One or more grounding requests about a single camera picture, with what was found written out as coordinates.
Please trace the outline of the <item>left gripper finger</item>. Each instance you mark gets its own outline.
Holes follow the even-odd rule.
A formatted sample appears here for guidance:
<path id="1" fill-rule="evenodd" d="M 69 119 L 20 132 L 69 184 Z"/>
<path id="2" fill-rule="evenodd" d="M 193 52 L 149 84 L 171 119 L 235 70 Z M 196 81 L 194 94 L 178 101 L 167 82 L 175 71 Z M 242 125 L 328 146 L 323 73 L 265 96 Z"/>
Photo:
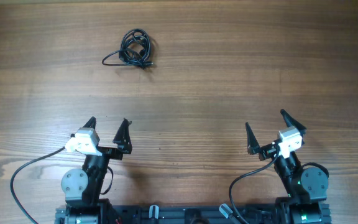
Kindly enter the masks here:
<path id="1" fill-rule="evenodd" d="M 131 124 L 132 121 L 124 118 L 112 141 L 123 154 L 131 154 L 132 152 L 132 142 L 129 135 L 129 126 Z"/>
<path id="2" fill-rule="evenodd" d="M 96 118 L 92 116 L 83 127 L 96 129 Z"/>

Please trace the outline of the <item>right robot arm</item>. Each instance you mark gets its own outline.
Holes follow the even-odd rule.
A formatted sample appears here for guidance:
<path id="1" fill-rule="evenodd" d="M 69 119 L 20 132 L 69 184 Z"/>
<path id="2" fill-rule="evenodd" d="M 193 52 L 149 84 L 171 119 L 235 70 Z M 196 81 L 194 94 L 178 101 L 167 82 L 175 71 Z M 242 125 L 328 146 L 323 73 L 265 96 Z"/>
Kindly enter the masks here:
<path id="1" fill-rule="evenodd" d="M 287 192 L 286 197 L 276 198 L 270 204 L 248 204 L 241 215 L 249 223 L 329 224 L 332 222 L 327 199 L 329 172 L 315 162 L 301 164 L 295 151 L 304 145 L 306 127 L 280 110 L 286 128 L 278 132 L 276 140 L 260 146 L 246 123 L 247 150 L 258 154 L 264 161 L 271 159 L 274 169 Z"/>

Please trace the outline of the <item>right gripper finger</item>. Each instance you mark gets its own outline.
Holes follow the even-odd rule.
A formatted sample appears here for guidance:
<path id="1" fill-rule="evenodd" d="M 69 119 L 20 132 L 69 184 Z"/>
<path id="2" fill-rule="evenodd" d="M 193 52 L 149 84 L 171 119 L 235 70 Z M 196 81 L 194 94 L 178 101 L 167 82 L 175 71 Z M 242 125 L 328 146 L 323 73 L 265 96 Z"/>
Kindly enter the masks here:
<path id="1" fill-rule="evenodd" d="M 297 130 L 299 130 L 302 136 L 306 134 L 306 127 L 304 125 L 290 116 L 284 109 L 281 109 L 280 113 L 283 116 L 283 120 L 288 128 L 294 126 Z"/>
<path id="2" fill-rule="evenodd" d="M 247 152 L 250 155 L 258 154 L 260 151 L 259 143 L 254 135 L 251 126 L 248 122 L 245 124 L 247 133 Z"/>

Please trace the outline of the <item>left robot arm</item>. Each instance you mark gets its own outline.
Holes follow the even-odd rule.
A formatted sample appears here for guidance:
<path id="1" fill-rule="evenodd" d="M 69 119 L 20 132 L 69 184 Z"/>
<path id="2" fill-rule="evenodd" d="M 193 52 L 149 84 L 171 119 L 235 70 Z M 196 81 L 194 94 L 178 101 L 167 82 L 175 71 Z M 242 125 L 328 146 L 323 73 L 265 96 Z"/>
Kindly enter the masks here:
<path id="1" fill-rule="evenodd" d="M 123 119 L 112 140 L 115 147 L 99 145 L 100 138 L 96 132 L 96 118 L 72 134 L 65 144 L 68 152 L 85 155 L 80 169 L 71 169 L 64 174 L 61 188 L 65 193 L 66 205 L 56 209 L 55 223 L 60 224 L 102 224 L 121 223 L 121 216 L 112 207 L 108 199 L 100 199 L 111 189 L 102 190 L 106 174 L 112 173 L 109 161 L 122 160 L 123 155 L 132 152 L 129 135 L 131 121 Z"/>

